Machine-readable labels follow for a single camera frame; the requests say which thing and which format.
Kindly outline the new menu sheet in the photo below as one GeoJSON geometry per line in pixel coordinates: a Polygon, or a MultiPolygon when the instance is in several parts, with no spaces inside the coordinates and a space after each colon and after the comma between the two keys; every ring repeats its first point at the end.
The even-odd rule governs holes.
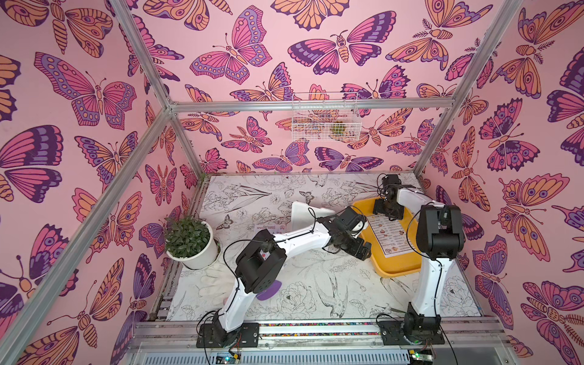
{"type": "Polygon", "coordinates": [[[384,257],[391,258],[411,251],[405,231],[399,221],[390,221],[381,214],[370,215],[367,220],[384,257]]]}

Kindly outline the clear acrylic menu holder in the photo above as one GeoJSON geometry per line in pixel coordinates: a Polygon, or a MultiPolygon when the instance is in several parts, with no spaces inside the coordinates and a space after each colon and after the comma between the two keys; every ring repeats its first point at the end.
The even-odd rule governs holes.
{"type": "Polygon", "coordinates": [[[315,208],[302,202],[293,202],[291,206],[290,223],[287,225],[289,231],[312,226],[315,217],[327,217],[335,214],[328,208],[315,208]]]}

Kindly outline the old menu sheet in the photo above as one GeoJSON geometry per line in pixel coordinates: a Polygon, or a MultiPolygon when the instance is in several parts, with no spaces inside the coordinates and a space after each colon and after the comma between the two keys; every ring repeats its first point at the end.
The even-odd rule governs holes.
{"type": "Polygon", "coordinates": [[[280,224],[275,222],[266,222],[254,225],[255,232],[260,232],[262,230],[267,230],[271,234],[285,234],[289,231],[287,224],[280,224]]]}

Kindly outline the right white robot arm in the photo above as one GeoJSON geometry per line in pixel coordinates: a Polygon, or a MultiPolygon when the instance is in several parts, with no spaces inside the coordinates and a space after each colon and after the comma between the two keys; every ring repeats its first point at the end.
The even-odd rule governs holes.
{"type": "Polygon", "coordinates": [[[405,185],[397,174],[386,174],[378,183],[379,198],[374,213],[390,221],[401,221],[406,211],[412,214],[406,224],[409,248],[421,257],[418,289],[408,303],[401,333],[410,343],[418,341],[443,345],[440,296],[448,271],[465,246],[462,212],[456,205],[441,203],[412,185],[405,185]]]}

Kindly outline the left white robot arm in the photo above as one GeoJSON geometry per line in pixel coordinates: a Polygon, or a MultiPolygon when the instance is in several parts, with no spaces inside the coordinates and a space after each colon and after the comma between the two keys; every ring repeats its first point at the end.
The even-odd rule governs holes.
{"type": "Polygon", "coordinates": [[[246,241],[231,271],[234,286],[226,303],[203,317],[211,322],[200,325],[198,348],[226,348],[241,342],[245,332],[258,328],[257,324],[244,323],[247,311],[258,294],[275,284],[287,259],[330,247],[361,261],[371,257],[372,245],[360,237],[368,228],[367,217],[352,205],[336,213],[295,202],[291,218],[306,225],[283,234],[264,229],[246,241]]]}

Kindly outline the yellow plastic tray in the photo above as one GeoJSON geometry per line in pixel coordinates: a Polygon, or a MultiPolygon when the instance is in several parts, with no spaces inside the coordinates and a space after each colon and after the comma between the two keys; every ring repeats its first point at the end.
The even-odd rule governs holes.
{"type": "Polygon", "coordinates": [[[421,270],[421,257],[414,253],[418,223],[412,213],[405,210],[401,220],[390,221],[383,214],[374,214],[376,199],[364,199],[353,205],[360,210],[368,221],[368,227],[360,234],[371,244],[370,261],[375,272],[382,278],[396,278],[410,275],[421,270]]]}

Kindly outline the purple pink toy shovel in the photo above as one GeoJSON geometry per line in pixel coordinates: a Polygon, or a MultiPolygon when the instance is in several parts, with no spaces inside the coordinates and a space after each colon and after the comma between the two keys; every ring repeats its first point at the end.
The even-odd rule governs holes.
{"type": "Polygon", "coordinates": [[[272,298],[273,296],[275,296],[279,290],[281,289],[282,283],[278,280],[275,280],[272,285],[264,290],[263,292],[261,292],[260,294],[258,294],[256,296],[256,299],[258,301],[267,301],[268,299],[272,298]]]}

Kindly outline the green item in basket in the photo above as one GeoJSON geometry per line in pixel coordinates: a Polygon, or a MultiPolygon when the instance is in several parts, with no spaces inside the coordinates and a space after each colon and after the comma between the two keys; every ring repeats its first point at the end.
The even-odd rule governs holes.
{"type": "Polygon", "coordinates": [[[335,123],[331,124],[331,127],[330,127],[331,137],[342,138],[345,136],[345,131],[346,131],[345,123],[335,122],[335,123]]]}

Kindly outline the white potted green plant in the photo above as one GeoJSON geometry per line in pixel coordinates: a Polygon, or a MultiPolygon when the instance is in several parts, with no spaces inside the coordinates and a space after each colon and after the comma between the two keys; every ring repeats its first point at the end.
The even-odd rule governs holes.
{"type": "Polygon", "coordinates": [[[218,257],[220,249],[214,239],[214,231],[206,221],[185,216],[168,217],[164,231],[166,252],[172,260],[188,270],[202,270],[218,257]]]}

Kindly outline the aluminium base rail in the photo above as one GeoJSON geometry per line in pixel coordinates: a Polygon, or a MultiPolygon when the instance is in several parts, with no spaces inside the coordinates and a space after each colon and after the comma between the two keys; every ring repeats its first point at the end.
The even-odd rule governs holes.
{"type": "MultiPolygon", "coordinates": [[[[415,342],[435,348],[500,347],[509,340],[499,321],[492,317],[444,318],[440,340],[423,337],[407,340],[402,321],[386,316],[369,319],[254,320],[247,322],[225,348],[275,350],[285,348],[379,348],[412,347],[415,342]]],[[[195,322],[143,322],[137,325],[129,345],[138,350],[203,350],[216,344],[210,325],[197,327],[195,322]]]]}

